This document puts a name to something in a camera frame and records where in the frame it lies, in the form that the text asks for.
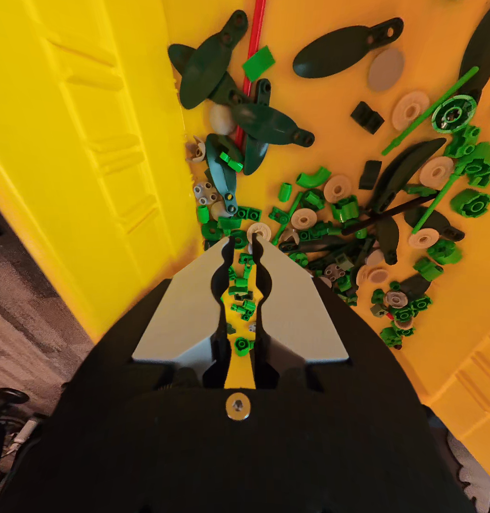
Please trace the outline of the light green rod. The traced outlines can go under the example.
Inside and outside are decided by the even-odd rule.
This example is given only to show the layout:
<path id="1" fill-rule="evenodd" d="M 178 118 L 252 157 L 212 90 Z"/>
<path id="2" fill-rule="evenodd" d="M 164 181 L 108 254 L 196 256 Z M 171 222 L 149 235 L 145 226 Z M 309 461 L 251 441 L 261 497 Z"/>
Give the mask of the light green rod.
<path id="1" fill-rule="evenodd" d="M 453 84 L 440 98 L 438 98 L 433 104 L 431 104 L 421 115 L 419 115 L 413 122 L 409 124 L 409 126 L 404 129 L 400 134 L 398 134 L 385 149 L 381 151 L 382 156 L 387 156 L 390 151 L 398 147 L 402 141 L 404 141 L 414 130 L 416 130 L 425 120 L 430 118 L 434 111 L 441 106 L 446 100 L 450 99 L 454 96 L 460 87 L 465 85 L 469 80 L 471 80 L 478 72 L 480 68 L 478 66 L 473 66 L 470 68 L 459 80 Z"/>
<path id="2" fill-rule="evenodd" d="M 411 231 L 411 234 L 416 234 L 420 229 L 423 227 L 423 225 L 426 223 L 430 215 L 433 213 L 433 211 L 436 209 L 436 207 L 439 205 L 439 203 L 443 200 L 443 198 L 446 196 L 447 192 L 451 189 L 453 184 L 461 177 L 460 173 L 454 172 L 450 178 L 448 179 L 447 183 L 443 186 L 441 191 L 437 194 L 436 198 L 433 200 L 433 202 L 429 205 L 426 212 L 421 216 L 419 221 L 415 224 L 414 228 Z"/>

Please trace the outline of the red rod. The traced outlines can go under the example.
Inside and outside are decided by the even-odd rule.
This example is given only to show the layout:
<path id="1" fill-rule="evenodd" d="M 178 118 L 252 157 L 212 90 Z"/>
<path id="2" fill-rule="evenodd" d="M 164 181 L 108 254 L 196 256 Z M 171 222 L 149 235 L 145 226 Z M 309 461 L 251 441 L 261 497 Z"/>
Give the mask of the red rod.
<path id="1" fill-rule="evenodd" d="M 248 46 L 248 58 L 252 57 L 259 50 L 259 43 L 260 43 L 260 38 L 261 38 L 266 3 L 267 3 L 267 1 L 255 1 L 253 22 L 252 22 L 252 26 L 251 26 L 249 46 Z M 252 88 L 252 82 L 250 81 L 248 76 L 245 75 L 242 91 L 243 91 L 243 93 L 245 93 L 247 95 L 247 97 L 250 95 L 251 88 Z M 240 127 L 237 127 L 235 143 L 239 147 L 239 149 L 242 149 L 242 147 L 243 147 L 243 138 L 244 138 L 243 130 Z"/>

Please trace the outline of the green flat tile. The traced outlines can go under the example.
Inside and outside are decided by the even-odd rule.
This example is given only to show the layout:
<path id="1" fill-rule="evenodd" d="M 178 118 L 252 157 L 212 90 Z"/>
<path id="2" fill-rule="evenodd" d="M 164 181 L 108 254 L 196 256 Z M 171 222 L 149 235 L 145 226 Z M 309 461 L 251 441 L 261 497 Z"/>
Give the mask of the green flat tile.
<path id="1" fill-rule="evenodd" d="M 248 58 L 242 65 L 245 77 L 254 82 L 262 74 L 274 66 L 276 60 L 268 46 L 260 48 L 255 54 Z"/>

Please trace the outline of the long black axle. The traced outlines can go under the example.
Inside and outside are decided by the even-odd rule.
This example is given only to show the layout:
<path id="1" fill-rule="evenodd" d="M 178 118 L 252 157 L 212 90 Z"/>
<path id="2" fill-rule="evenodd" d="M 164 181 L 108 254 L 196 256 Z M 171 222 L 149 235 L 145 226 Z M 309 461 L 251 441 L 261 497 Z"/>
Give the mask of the long black axle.
<path id="1" fill-rule="evenodd" d="M 368 219 L 365 219 L 363 221 L 357 221 L 353 222 L 350 226 L 347 226 L 345 228 L 342 228 L 340 231 L 340 234 L 342 236 L 348 236 L 351 234 L 354 234 L 357 231 L 366 229 L 372 225 L 375 225 L 376 223 L 383 221 L 385 219 L 389 219 L 391 217 L 394 217 L 395 215 L 398 215 L 400 213 L 404 213 L 408 210 L 411 210 L 413 208 L 416 208 L 419 205 L 422 205 L 424 203 L 427 203 L 429 201 L 433 201 L 437 197 L 437 193 L 431 196 L 420 196 L 413 200 L 410 200 L 408 202 L 402 203 L 398 205 L 397 207 L 388 209 L 380 214 L 373 214 Z"/>

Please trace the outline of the large green round wheel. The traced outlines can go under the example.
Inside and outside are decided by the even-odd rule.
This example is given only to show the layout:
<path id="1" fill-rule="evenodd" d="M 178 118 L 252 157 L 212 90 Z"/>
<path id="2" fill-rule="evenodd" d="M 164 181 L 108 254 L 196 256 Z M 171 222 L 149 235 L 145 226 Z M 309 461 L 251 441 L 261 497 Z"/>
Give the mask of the large green round wheel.
<path id="1" fill-rule="evenodd" d="M 477 110 L 477 102 L 465 94 L 442 102 L 432 115 L 432 127 L 438 133 L 455 133 L 463 129 Z"/>

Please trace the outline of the black white patterned cloth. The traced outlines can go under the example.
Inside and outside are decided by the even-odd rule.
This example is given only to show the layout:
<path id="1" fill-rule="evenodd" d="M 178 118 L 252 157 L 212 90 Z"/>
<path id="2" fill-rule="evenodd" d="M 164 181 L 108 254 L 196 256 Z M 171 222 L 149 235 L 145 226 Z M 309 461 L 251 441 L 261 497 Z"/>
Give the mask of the black white patterned cloth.
<path id="1" fill-rule="evenodd" d="M 451 432 L 447 433 L 447 444 L 458 463 L 457 477 L 466 497 L 476 512 L 490 512 L 490 475 Z"/>

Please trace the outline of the black chair base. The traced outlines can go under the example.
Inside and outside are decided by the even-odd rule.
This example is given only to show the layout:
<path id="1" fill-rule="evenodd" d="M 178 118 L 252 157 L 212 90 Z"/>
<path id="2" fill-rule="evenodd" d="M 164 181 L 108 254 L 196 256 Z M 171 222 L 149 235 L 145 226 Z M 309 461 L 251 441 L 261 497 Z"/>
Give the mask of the black chair base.
<path id="1" fill-rule="evenodd" d="M 23 420 L 12 415 L 11 410 L 30 401 L 23 391 L 0 388 L 0 492 L 18 459 L 40 439 L 47 414 L 32 413 Z"/>

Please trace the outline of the grey round tile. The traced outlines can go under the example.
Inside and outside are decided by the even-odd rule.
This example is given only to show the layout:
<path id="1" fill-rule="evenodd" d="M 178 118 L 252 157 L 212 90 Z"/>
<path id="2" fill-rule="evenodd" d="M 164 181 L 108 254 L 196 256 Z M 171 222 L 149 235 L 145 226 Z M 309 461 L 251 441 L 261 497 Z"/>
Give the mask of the grey round tile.
<path id="1" fill-rule="evenodd" d="M 396 48 L 378 54 L 369 69 L 367 84 L 370 90 L 383 92 L 392 88 L 400 79 L 404 64 L 404 54 Z"/>

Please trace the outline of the yellow parts bin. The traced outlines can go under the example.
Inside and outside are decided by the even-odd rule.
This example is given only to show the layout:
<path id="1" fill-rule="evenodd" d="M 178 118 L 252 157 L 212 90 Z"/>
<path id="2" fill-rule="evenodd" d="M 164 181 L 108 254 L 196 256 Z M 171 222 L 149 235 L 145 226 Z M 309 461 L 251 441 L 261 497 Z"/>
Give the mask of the yellow parts bin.
<path id="1" fill-rule="evenodd" d="M 255 1 L 0 1 L 0 211 L 89 336 L 102 335 L 146 291 L 203 252 L 193 188 L 204 162 L 185 160 L 185 143 L 212 131 L 205 100 L 181 106 L 170 44 L 198 48 L 236 10 L 248 17 L 228 73 L 240 89 Z M 422 91 L 433 103 L 459 78 L 466 47 L 490 1 L 267 1 L 260 48 L 276 60 L 264 76 L 271 106 L 315 135 L 298 150 L 302 170 L 321 164 L 317 134 L 347 122 L 398 135 L 397 103 Z M 310 42 L 342 27 L 404 21 L 402 35 L 347 70 L 307 80 L 293 71 Z M 389 90 L 367 84 L 389 48 L 404 70 Z M 360 101 L 384 118 L 370 134 L 352 118 Z M 389 155 L 438 135 L 430 119 Z M 269 147 L 251 176 L 269 174 Z M 490 474 L 490 354 L 443 366 L 409 362 L 408 339 L 392 350 L 421 401 Z"/>

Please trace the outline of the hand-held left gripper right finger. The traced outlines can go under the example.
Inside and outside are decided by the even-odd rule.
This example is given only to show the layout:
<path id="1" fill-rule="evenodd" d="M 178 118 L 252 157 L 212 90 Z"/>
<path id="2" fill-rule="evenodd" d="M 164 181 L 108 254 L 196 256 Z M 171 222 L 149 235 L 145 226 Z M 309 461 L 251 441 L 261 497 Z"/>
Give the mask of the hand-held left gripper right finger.
<path id="1" fill-rule="evenodd" d="M 312 276 L 260 234 L 253 234 L 257 307 L 253 350 L 256 388 L 275 388 L 290 369 L 350 358 Z"/>

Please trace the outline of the grey flower brick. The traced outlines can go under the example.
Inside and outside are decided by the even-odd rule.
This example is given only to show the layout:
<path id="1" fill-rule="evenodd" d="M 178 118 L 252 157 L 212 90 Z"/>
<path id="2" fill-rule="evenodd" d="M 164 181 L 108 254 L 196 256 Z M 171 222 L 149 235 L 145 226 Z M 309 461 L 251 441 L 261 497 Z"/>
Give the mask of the grey flower brick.
<path id="1" fill-rule="evenodd" d="M 205 143 L 197 136 L 193 136 L 193 139 L 194 140 L 192 142 L 185 143 L 185 160 L 189 163 L 201 163 L 206 157 Z"/>

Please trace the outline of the small black brick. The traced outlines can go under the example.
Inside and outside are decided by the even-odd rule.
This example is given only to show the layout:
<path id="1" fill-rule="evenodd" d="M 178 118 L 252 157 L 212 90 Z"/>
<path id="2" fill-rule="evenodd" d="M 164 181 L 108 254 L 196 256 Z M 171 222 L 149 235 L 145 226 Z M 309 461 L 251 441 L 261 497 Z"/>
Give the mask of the small black brick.
<path id="1" fill-rule="evenodd" d="M 363 173 L 359 178 L 359 190 L 371 191 L 375 188 L 377 179 L 381 172 L 382 161 L 368 160 L 364 164 Z"/>
<path id="2" fill-rule="evenodd" d="M 351 112 L 351 118 L 368 133 L 374 135 L 384 124 L 384 118 L 370 108 L 370 106 L 360 101 L 354 110 Z"/>

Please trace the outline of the grey round holed brick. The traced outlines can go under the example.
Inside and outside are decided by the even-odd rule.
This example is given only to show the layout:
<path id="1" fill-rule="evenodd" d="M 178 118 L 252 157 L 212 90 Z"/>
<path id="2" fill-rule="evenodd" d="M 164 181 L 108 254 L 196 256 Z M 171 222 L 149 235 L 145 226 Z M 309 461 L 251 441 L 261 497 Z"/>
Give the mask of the grey round holed brick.
<path id="1" fill-rule="evenodd" d="M 208 206 L 218 199 L 218 192 L 210 182 L 197 183 L 193 191 L 199 205 Z"/>

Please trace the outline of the group of dark green leaves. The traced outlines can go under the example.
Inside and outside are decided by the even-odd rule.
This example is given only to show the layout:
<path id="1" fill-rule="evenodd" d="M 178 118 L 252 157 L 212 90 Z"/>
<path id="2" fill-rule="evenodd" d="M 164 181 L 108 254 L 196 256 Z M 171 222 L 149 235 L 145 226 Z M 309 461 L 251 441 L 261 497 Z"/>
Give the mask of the group of dark green leaves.
<path id="1" fill-rule="evenodd" d="M 193 109 L 204 100 L 229 106 L 233 119 L 245 134 L 245 154 L 227 136 L 210 133 L 205 140 L 207 172 L 216 190 L 223 197 L 227 213 L 244 219 L 243 209 L 237 206 L 236 176 L 253 174 L 264 160 L 270 145 L 295 144 L 309 148 L 315 135 L 300 128 L 286 114 L 269 104 L 271 84 L 266 78 L 256 80 L 255 98 L 250 99 L 235 84 L 228 73 L 233 49 L 241 41 L 248 29 L 248 17 L 242 10 L 236 10 L 216 34 L 207 38 L 198 48 L 183 44 L 171 44 L 168 56 L 171 64 L 181 76 L 180 103 L 185 109 Z M 324 34 L 306 45 L 293 60 L 294 73 L 307 80 L 326 78 L 341 73 L 361 61 L 377 48 L 395 42 L 403 33 L 404 21 L 394 17 L 373 26 L 353 25 L 342 27 Z M 480 100 L 483 88 L 490 79 L 490 9 L 475 29 L 461 61 L 459 78 L 470 68 L 478 66 L 479 72 L 454 93 L 465 94 Z M 418 107 L 415 118 L 400 122 L 401 131 L 406 129 L 430 105 L 413 101 Z M 476 144 L 479 128 L 468 123 L 453 135 L 446 148 L 444 159 L 455 160 L 454 170 L 445 179 L 444 185 L 454 173 L 467 175 L 470 183 L 486 187 L 490 182 L 490 144 Z M 373 189 L 374 195 L 367 206 L 370 216 L 387 210 L 396 195 L 408 189 L 409 179 L 438 149 L 445 138 L 423 141 L 408 147 L 385 169 L 381 180 Z M 324 202 L 331 204 L 334 218 L 345 228 L 359 221 L 363 211 L 359 208 L 356 196 L 347 192 L 346 185 L 331 181 L 331 173 L 321 168 L 313 176 L 300 174 L 297 185 L 307 192 L 299 195 L 305 209 L 319 211 Z M 438 194 L 437 191 L 426 196 Z"/>

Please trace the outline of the pile of green bricks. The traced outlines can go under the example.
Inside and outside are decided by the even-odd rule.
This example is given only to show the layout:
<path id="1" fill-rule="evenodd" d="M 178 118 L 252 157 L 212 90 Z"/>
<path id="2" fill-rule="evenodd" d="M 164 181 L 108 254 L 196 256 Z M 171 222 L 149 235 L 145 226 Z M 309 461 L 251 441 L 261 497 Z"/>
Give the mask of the pile of green bricks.
<path id="1" fill-rule="evenodd" d="M 215 214 L 215 221 L 208 213 L 198 214 L 200 221 L 206 221 L 205 247 L 224 234 L 235 236 L 237 248 L 246 247 L 243 223 L 249 237 L 256 231 L 279 245 L 319 287 L 350 356 L 344 365 L 357 360 L 359 352 L 367 353 L 368 345 L 401 350 L 406 339 L 409 349 L 404 358 L 419 366 L 436 360 L 457 367 L 461 361 L 479 360 L 478 352 L 489 355 L 490 219 L 478 221 L 490 212 L 490 194 L 484 187 L 461 176 L 416 234 L 411 234 L 412 229 L 433 201 L 368 227 L 364 238 L 337 233 L 343 226 L 334 218 L 330 203 L 325 201 L 316 212 L 300 203 L 299 195 L 307 190 L 297 185 L 297 177 L 313 176 L 325 168 L 333 185 L 346 185 L 347 192 L 356 196 L 363 211 L 359 221 L 370 217 L 367 206 L 374 191 L 359 190 L 359 178 L 366 161 L 383 161 L 377 150 L 382 138 L 366 135 L 353 124 L 317 134 L 312 161 L 321 166 L 313 173 L 302 172 L 307 167 L 301 164 L 298 150 L 280 157 L 279 146 L 274 146 L 265 167 L 269 174 L 260 172 L 261 182 L 239 172 L 236 200 L 245 218 L 230 216 L 221 196 L 222 212 Z M 444 185 L 456 164 L 443 158 L 448 138 L 437 134 L 412 145 L 436 138 L 446 141 L 387 209 Z M 209 166 L 203 162 L 206 182 L 213 185 Z"/>

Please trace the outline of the tan dome brick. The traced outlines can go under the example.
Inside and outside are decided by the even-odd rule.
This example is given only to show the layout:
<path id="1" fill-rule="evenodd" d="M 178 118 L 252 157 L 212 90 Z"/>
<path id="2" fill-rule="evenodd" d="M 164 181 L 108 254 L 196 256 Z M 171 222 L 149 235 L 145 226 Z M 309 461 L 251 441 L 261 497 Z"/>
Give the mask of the tan dome brick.
<path id="1" fill-rule="evenodd" d="M 213 104 L 210 107 L 209 123 L 212 131 L 218 135 L 230 135 L 236 128 L 231 109 L 220 104 Z"/>

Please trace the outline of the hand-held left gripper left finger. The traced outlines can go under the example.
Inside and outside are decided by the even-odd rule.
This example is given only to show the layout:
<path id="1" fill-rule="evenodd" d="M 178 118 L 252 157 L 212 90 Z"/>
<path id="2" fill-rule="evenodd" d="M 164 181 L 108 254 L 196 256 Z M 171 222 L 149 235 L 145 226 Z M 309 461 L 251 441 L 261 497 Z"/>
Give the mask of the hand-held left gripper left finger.
<path id="1" fill-rule="evenodd" d="M 224 387 L 231 350 L 222 296 L 233 260 L 234 238 L 225 236 L 175 274 L 133 352 L 134 362 L 188 368 L 204 387 Z"/>

